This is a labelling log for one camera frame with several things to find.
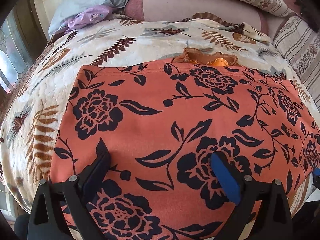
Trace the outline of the purple floral cloth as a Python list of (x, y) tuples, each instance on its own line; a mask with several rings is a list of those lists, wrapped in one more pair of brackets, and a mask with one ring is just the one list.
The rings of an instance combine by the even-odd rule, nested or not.
[(113, 8), (106, 5), (95, 5), (83, 12), (72, 16), (66, 21), (65, 34), (73, 30), (82, 29), (88, 25), (97, 24), (104, 20), (108, 15), (112, 14)]

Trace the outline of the window with glass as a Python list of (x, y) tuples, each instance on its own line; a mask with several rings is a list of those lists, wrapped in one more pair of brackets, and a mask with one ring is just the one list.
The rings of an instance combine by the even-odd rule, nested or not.
[(32, 63), (11, 11), (1, 26), (1, 87), (6, 93), (13, 92)]

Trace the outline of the cream leaf pattern blanket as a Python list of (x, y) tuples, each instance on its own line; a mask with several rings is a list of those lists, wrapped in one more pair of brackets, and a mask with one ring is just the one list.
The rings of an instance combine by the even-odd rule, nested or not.
[(243, 35), (196, 18), (187, 22), (110, 20), (54, 37), (1, 104), (1, 182), (29, 212), (39, 181), (48, 178), (57, 129), (81, 66), (123, 67), (179, 55), (184, 48), (236, 55), (239, 63), (290, 79), (315, 118), (317, 107), (285, 60), (287, 21), (274, 39), (246, 25)]

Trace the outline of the orange embroidered cloth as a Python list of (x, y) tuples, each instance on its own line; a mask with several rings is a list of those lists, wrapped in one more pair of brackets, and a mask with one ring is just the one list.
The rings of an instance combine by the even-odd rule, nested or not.
[(235, 55), (216, 52), (214, 54), (204, 54), (199, 49), (185, 48), (183, 53), (175, 57), (172, 62), (175, 63), (193, 63), (204, 64), (212, 67), (236, 66), (238, 58)]

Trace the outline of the striped beige pillow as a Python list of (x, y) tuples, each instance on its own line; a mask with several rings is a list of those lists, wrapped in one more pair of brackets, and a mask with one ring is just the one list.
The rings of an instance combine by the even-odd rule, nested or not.
[(274, 46), (319, 107), (319, 32), (298, 16), (291, 16), (275, 35)]

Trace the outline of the orange black floral garment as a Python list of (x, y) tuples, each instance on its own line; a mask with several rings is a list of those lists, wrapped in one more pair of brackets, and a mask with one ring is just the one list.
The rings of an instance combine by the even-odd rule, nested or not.
[(291, 195), (319, 166), (319, 127), (293, 82), (243, 66), (82, 66), (63, 115), (50, 178), (99, 153), (111, 168), (89, 213), (107, 239), (204, 239), (234, 209), (210, 166), (222, 153)]

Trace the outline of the pink bed sheet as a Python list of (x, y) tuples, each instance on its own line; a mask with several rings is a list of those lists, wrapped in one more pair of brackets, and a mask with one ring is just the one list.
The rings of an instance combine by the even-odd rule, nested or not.
[(181, 21), (211, 13), (228, 23), (246, 22), (274, 38), (288, 17), (277, 17), (237, 0), (129, 0), (125, 15), (140, 21)]

